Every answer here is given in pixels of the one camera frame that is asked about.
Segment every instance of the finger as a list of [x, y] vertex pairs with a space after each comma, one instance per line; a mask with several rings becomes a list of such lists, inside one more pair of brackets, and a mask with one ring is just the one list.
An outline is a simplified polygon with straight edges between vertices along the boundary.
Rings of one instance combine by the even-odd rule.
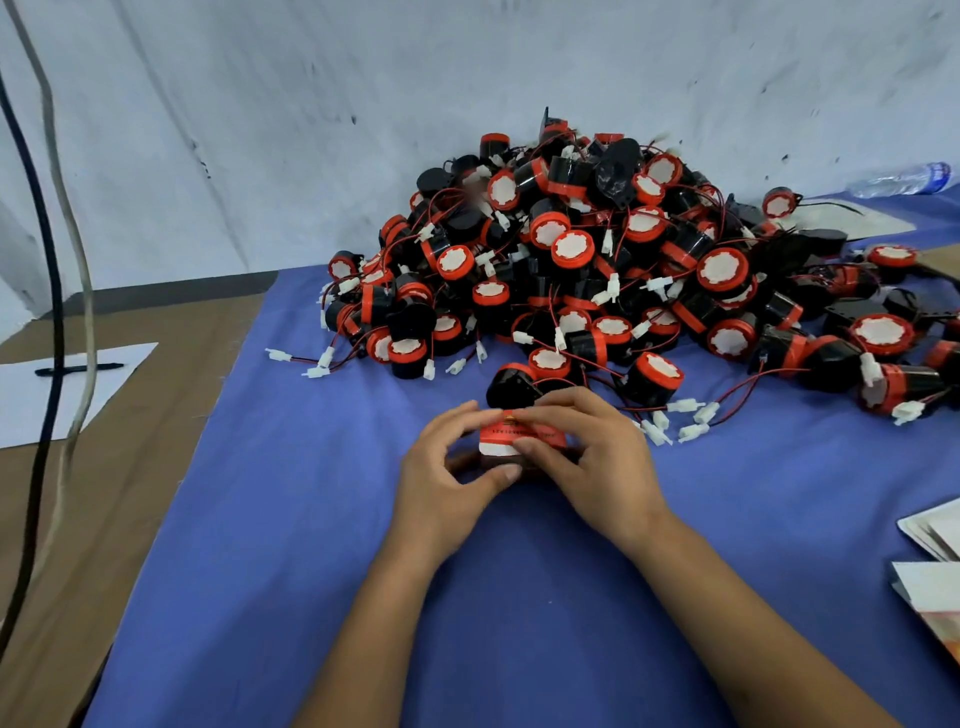
[[469, 483], [467, 487], [480, 498], [486, 508], [487, 504], [498, 494], [503, 493], [516, 483], [522, 472], [523, 468], [517, 463], [500, 465], [493, 470], [486, 471], [472, 483]]
[[480, 406], [477, 404], [477, 400], [465, 401], [463, 404], [454, 407], [453, 409], [448, 409], [443, 414], [437, 415], [433, 420], [427, 423], [426, 427], [420, 432], [420, 437], [429, 435], [431, 432], [435, 431], [438, 427], [443, 425], [444, 422], [450, 420], [453, 417], [461, 414], [462, 412], [472, 412]]
[[573, 407], [552, 405], [527, 407], [515, 409], [513, 415], [522, 423], [556, 427], [567, 434], [575, 435], [587, 445], [596, 442], [598, 436], [598, 418], [579, 412]]
[[536, 437], [521, 437], [514, 441], [516, 450], [526, 456], [530, 462], [544, 471], [561, 487], [569, 491], [576, 488], [584, 479], [584, 472], [558, 450], [551, 448]]
[[620, 414], [616, 407], [586, 387], [556, 389], [537, 400], [537, 407], [547, 405], [573, 407], [588, 415], [607, 419]]
[[477, 448], [451, 452], [444, 465], [450, 474], [458, 475], [480, 464], [480, 450]]
[[503, 420], [502, 409], [482, 409], [478, 412], [460, 412], [454, 417], [450, 417], [441, 423], [438, 423], [428, 435], [423, 439], [429, 444], [430, 448], [446, 449], [453, 445], [457, 440], [467, 432], [480, 429], [486, 425], [492, 425]]

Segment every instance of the white paper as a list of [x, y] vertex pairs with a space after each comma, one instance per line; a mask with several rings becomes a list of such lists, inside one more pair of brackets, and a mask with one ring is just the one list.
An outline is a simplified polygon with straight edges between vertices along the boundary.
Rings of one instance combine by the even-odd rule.
[[[155, 346], [156, 342], [98, 350], [99, 363], [120, 362], [124, 366], [97, 372], [97, 388], [94, 390], [93, 402], [90, 403], [84, 427], [90, 424]], [[86, 354], [70, 354], [65, 357], [64, 363], [68, 367], [83, 365], [86, 363]], [[43, 425], [43, 414], [46, 412], [53, 378], [37, 376], [36, 370], [52, 369], [53, 366], [52, 358], [0, 365], [0, 449], [30, 445], [40, 439], [40, 428]], [[70, 429], [70, 423], [73, 422], [80, 405], [85, 377], [86, 373], [77, 372], [63, 378], [54, 440], [62, 440]]]
[[897, 526], [935, 558], [940, 561], [953, 561], [952, 555], [938, 543], [930, 525], [933, 521], [952, 519], [960, 519], [960, 498], [900, 519]]
[[[807, 203], [839, 203], [862, 212], [858, 215], [837, 205], [808, 205]], [[848, 200], [808, 200], [794, 210], [792, 215], [776, 221], [784, 230], [797, 228], [798, 230], [839, 230], [847, 234], [850, 240], [860, 240], [865, 237], [879, 235], [896, 235], [901, 232], [912, 232], [916, 225], [901, 220], [899, 217], [879, 212]]]
[[960, 561], [960, 520], [934, 519], [930, 522], [930, 530], [952, 551], [952, 561]]
[[960, 563], [894, 563], [910, 605], [917, 612], [960, 612]]

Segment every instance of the pen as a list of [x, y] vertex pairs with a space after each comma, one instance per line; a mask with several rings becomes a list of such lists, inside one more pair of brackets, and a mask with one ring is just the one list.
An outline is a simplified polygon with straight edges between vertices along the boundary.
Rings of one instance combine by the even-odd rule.
[[[107, 364], [97, 364], [97, 371], [103, 372], [107, 369], [120, 369], [122, 366], [123, 364], [118, 361], [109, 362]], [[76, 374], [77, 372], [85, 372], [85, 371], [86, 371], [85, 364], [81, 364], [76, 367], [63, 367], [63, 373], [66, 375], [72, 375], [72, 374]], [[36, 374], [37, 376], [53, 376], [54, 371], [52, 369], [37, 369], [34, 372], [34, 374]]]

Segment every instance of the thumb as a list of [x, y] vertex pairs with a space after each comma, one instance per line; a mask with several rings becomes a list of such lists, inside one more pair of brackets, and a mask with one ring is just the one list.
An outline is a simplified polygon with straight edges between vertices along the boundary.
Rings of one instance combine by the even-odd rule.
[[469, 488], [483, 499], [484, 506], [486, 507], [498, 494], [503, 493], [503, 491], [516, 483], [522, 472], [523, 468], [516, 463], [499, 465], [483, 473], [469, 484]]
[[522, 437], [514, 441], [514, 448], [525, 455], [564, 490], [576, 488], [584, 474], [564, 454], [536, 437]]

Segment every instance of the white cable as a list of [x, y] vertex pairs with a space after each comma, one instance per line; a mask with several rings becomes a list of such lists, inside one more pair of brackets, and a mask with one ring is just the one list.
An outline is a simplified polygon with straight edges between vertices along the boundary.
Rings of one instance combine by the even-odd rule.
[[93, 286], [90, 283], [90, 269], [86, 264], [86, 253], [84, 252], [84, 242], [80, 236], [80, 229], [77, 226], [77, 218], [73, 214], [73, 207], [70, 205], [70, 198], [66, 192], [66, 185], [63, 182], [63, 172], [60, 168], [60, 151], [57, 148], [57, 124], [54, 113], [53, 90], [50, 87], [50, 81], [47, 79], [46, 71], [36, 54], [36, 48], [30, 40], [27, 28], [23, 24], [23, 18], [16, 6], [15, 0], [3, 0], [7, 13], [16, 29], [17, 37], [23, 45], [23, 50], [27, 54], [30, 66], [34, 70], [36, 82], [40, 86], [40, 100], [43, 115], [43, 136], [47, 144], [47, 157], [50, 161], [50, 177], [53, 179], [54, 189], [57, 192], [57, 202], [60, 204], [60, 210], [63, 213], [63, 220], [66, 223], [67, 233], [70, 236], [70, 244], [73, 248], [73, 255], [77, 259], [77, 269], [80, 272], [80, 284], [83, 288], [84, 297], [84, 337], [86, 340], [86, 376], [84, 378], [84, 392], [80, 397], [80, 404], [77, 407], [77, 413], [74, 415], [73, 422], [70, 423], [70, 429], [67, 432], [66, 440], [63, 441], [63, 448], [60, 450], [60, 462], [57, 468], [57, 487], [54, 492], [54, 510], [50, 518], [50, 525], [47, 528], [46, 536], [43, 539], [43, 545], [37, 553], [34, 561], [34, 570], [31, 574], [31, 583], [36, 581], [43, 567], [46, 566], [47, 558], [50, 556], [50, 550], [53, 546], [60, 527], [63, 524], [63, 505], [66, 495], [66, 486], [70, 480], [71, 469], [73, 467], [73, 452], [77, 447], [77, 438], [80, 430], [84, 426], [86, 414], [90, 409], [90, 402], [93, 400], [93, 391], [97, 383], [97, 345], [93, 330]]

